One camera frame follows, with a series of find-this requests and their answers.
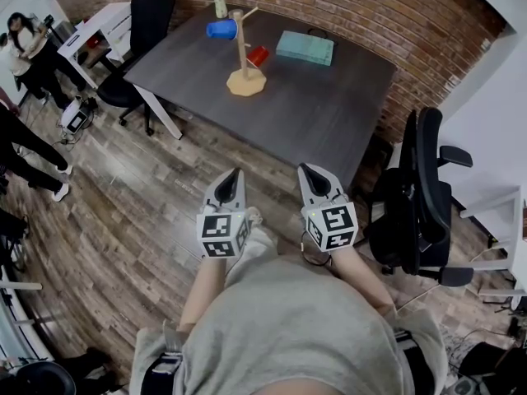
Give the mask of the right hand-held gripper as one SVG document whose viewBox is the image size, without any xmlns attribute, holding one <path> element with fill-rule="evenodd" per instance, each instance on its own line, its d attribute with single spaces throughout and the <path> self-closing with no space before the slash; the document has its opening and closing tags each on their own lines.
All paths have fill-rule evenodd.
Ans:
<svg viewBox="0 0 527 395">
<path fill-rule="evenodd" d="M 326 169 L 301 163 L 297 169 L 305 230 L 322 252 L 354 244 L 358 232 L 354 204 L 338 178 Z"/>
</svg>

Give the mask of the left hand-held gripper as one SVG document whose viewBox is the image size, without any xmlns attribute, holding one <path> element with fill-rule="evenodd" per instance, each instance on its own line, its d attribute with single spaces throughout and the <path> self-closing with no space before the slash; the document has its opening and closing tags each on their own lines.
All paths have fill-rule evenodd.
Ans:
<svg viewBox="0 0 527 395">
<path fill-rule="evenodd" d="M 227 171 L 197 215 L 197 239 L 206 258 L 238 258 L 250 235 L 246 213 L 245 174 L 240 168 Z"/>
</svg>

